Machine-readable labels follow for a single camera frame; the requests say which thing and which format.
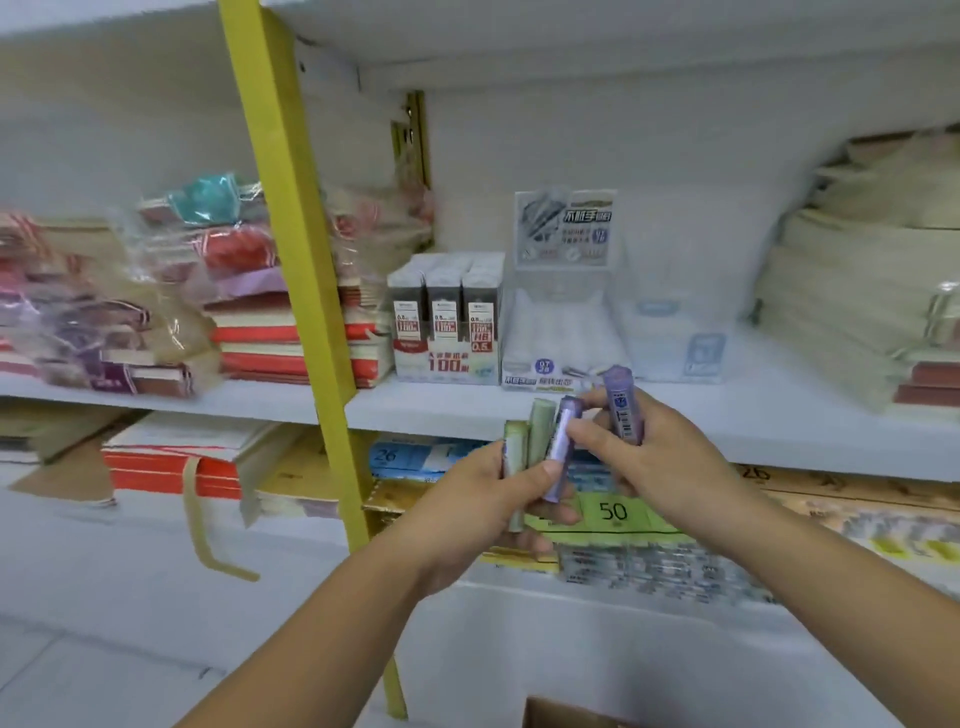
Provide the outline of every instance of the fingernail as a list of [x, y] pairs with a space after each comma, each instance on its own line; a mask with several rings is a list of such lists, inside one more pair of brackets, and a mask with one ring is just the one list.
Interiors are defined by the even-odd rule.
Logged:
[[558, 463], [556, 460], [544, 460], [541, 467], [546, 474], [556, 479], [560, 477], [560, 473], [564, 469], [564, 464]]

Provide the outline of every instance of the yellow strap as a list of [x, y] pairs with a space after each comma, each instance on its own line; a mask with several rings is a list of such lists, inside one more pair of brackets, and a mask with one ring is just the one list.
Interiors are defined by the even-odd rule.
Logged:
[[233, 564], [220, 561], [213, 555], [210, 544], [206, 539], [204, 509], [201, 506], [200, 497], [197, 495], [198, 465], [200, 465], [200, 458], [191, 457], [187, 458], [186, 465], [183, 468], [183, 511], [186, 513], [186, 524], [190, 528], [190, 540], [193, 542], [193, 550], [197, 554], [197, 558], [208, 569], [222, 571], [228, 576], [236, 576], [238, 579], [245, 579], [246, 581], [259, 581], [260, 574], [256, 571], [235, 567]]

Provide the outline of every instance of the cardboard box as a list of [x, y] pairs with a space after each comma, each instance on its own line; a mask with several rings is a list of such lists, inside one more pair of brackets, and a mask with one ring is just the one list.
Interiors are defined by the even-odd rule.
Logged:
[[528, 697], [523, 728], [643, 728], [586, 708], [564, 705], [545, 697]]

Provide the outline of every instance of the yellow shelf divider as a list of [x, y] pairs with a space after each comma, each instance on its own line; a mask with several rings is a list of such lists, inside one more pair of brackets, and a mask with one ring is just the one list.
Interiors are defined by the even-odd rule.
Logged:
[[[330, 469], [340, 484], [340, 517], [355, 551], [373, 535], [373, 521], [362, 509], [373, 486], [370, 443], [366, 433], [349, 430], [344, 411], [356, 388], [300, 97], [294, 37], [259, 0], [219, 0], [219, 5]], [[383, 685], [388, 713], [406, 719], [395, 659], [384, 671]]]

